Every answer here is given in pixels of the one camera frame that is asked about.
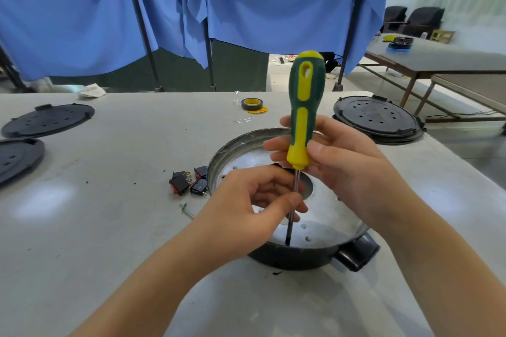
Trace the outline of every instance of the person's right hand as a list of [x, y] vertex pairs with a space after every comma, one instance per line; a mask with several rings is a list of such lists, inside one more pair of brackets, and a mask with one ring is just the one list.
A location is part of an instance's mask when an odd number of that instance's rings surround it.
[[[290, 116], [282, 117], [280, 123], [289, 127]], [[371, 228], [381, 233], [389, 222], [399, 217], [402, 204], [417, 198], [368, 136], [321, 115], [316, 117], [315, 130], [322, 135], [315, 133], [307, 145], [313, 163], [305, 172], [332, 189]], [[264, 142], [266, 150], [276, 151], [271, 154], [271, 160], [288, 168], [291, 167], [286, 161], [289, 146], [290, 136]]]

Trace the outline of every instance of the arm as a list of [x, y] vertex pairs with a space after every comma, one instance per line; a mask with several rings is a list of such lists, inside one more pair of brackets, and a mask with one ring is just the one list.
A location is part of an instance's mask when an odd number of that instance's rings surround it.
[[[281, 124], [290, 125], [289, 117]], [[330, 117], [317, 116], [308, 143], [322, 180], [389, 244], [397, 263], [438, 337], [499, 336], [506, 330], [506, 288], [465, 240], [425, 204], [374, 142]], [[289, 138], [264, 148], [288, 167]]]
[[[231, 171], [195, 219], [69, 337], [162, 336], [199, 280], [264, 244], [287, 213], [307, 212], [293, 180], [275, 166]], [[256, 214], [251, 205], [265, 209]]]

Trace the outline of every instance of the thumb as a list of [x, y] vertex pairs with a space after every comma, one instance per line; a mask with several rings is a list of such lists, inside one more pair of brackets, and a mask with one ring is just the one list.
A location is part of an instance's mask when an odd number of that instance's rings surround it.
[[276, 229], [281, 220], [302, 202], [302, 196], [297, 192], [283, 194], [275, 199], [262, 212], [258, 213], [262, 222], [272, 225], [272, 231]]
[[348, 149], [323, 145], [314, 140], [308, 142], [307, 149], [314, 161], [344, 172], [352, 166], [356, 167], [363, 162], [364, 157], [367, 157]]

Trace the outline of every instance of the round metal pan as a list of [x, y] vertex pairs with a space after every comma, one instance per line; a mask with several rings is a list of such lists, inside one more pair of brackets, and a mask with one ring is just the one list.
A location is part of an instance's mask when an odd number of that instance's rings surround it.
[[[267, 128], [246, 133], [225, 144], [209, 163], [209, 192], [212, 194], [232, 169], [272, 164], [271, 152], [263, 148], [263, 142], [289, 134], [286, 128]], [[301, 179], [305, 183], [305, 191], [301, 194], [309, 210], [299, 214], [300, 221], [294, 224], [290, 246], [284, 244], [287, 221], [283, 221], [269, 242], [251, 254], [253, 258], [282, 269], [312, 269], [329, 263], [340, 245], [356, 242], [368, 230], [368, 226], [320, 180], [306, 174]]]

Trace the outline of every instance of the person's left hand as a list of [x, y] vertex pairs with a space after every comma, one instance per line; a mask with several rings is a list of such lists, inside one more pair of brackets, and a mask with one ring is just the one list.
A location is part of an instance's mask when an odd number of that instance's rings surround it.
[[[293, 184], [294, 175], [276, 166], [232, 170], [183, 232], [217, 269], [266, 243], [289, 212], [307, 212]], [[253, 205], [265, 209], [255, 213]]]

